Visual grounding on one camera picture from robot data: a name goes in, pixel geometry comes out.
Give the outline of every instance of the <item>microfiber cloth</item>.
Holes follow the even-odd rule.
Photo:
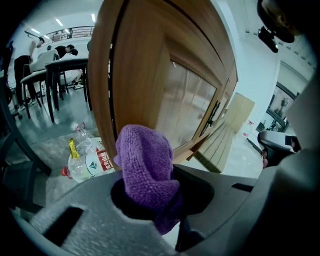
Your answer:
[[[174,153],[158,131],[142,125],[122,128],[114,162],[122,167],[125,193],[136,204],[152,210],[154,224],[164,235],[183,211],[180,183],[173,179]]]

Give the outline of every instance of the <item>black hair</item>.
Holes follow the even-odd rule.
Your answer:
[[[70,50],[75,48],[72,44],[69,44],[67,47],[70,48]]]
[[[77,49],[72,49],[72,51],[70,52],[72,55],[77,56],[78,55],[78,50]]]

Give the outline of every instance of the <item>trash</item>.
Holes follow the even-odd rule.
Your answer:
[[[77,124],[73,123],[72,128],[76,132],[76,151],[80,156],[85,156],[89,153],[98,152],[104,150],[102,143],[99,143],[95,140],[95,137],[86,130],[85,123]]]
[[[100,138],[94,138],[92,143],[99,144],[97,139],[101,140]],[[69,147],[71,156],[69,157],[68,167],[61,170],[63,176],[68,176],[76,182],[81,183],[85,180],[113,173],[115,171],[110,158],[104,149],[97,152],[91,152],[87,155],[81,155],[75,147],[73,138],[70,139]]]

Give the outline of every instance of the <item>wooden cabinet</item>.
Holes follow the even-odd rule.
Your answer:
[[[162,132],[175,158],[208,135],[210,128],[203,131],[216,102],[218,119],[237,82],[226,35],[209,0],[104,0],[89,53],[89,86],[111,158],[129,124]]]

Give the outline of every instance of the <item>fluorescent light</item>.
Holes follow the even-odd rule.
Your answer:
[[[63,26],[62,23],[61,23],[61,21],[58,20],[57,18],[55,19],[55,21],[58,22],[58,24],[59,24],[61,27]]]
[[[39,32],[38,30],[35,30],[34,28],[31,28],[31,30],[32,30],[33,32],[36,32],[37,34],[40,34],[40,32]]]

